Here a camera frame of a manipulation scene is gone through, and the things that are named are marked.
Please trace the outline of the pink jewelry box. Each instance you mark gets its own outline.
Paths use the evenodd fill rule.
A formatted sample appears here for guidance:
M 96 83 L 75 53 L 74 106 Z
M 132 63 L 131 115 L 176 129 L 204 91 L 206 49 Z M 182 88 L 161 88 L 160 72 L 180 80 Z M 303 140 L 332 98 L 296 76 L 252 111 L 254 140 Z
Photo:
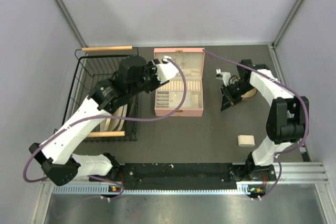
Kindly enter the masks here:
M 180 67 L 186 79 L 177 74 L 169 83 L 156 89 L 154 111 L 157 116 L 164 116 L 182 106 L 173 116 L 201 117 L 203 115 L 203 69 L 205 52 L 203 48 L 155 48 L 154 57 L 163 59 L 170 56 Z

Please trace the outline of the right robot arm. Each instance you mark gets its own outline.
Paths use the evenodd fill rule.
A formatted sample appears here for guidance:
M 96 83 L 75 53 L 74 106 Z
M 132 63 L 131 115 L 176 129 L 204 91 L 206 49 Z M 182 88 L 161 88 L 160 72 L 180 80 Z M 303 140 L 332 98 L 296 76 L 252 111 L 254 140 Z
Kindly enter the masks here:
M 306 122 L 309 115 L 309 100 L 287 90 L 265 64 L 254 65 L 250 59 L 237 66 L 238 78 L 232 80 L 229 72 L 216 70 L 216 77 L 223 81 L 221 110 L 234 107 L 243 101 L 243 96 L 255 89 L 270 106 L 266 137 L 249 153 L 242 168 L 234 167 L 232 179 L 259 180 L 270 174 L 271 166 L 286 148 L 303 139 L 308 133 Z

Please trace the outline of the small beige pillow block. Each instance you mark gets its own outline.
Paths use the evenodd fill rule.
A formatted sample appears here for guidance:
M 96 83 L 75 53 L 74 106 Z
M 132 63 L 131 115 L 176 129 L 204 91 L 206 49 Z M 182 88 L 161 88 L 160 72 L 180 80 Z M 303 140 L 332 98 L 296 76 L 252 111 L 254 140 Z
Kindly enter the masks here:
M 238 146 L 240 147 L 253 147 L 255 146 L 255 138 L 253 135 L 239 135 L 237 137 Z

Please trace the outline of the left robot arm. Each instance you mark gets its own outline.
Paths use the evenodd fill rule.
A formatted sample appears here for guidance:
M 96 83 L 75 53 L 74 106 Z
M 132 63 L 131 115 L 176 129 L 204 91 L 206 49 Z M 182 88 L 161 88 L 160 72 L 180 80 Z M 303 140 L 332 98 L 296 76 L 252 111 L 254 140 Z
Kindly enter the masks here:
M 47 178 L 57 186 L 86 176 L 116 179 L 120 165 L 112 155 L 77 155 L 74 150 L 96 126 L 128 104 L 134 96 L 141 92 L 149 93 L 168 83 L 166 68 L 170 66 L 167 57 L 147 62 L 140 56 L 131 55 L 120 62 L 111 77 L 97 82 L 51 141 L 30 146 L 30 152 L 36 154 L 35 160 Z

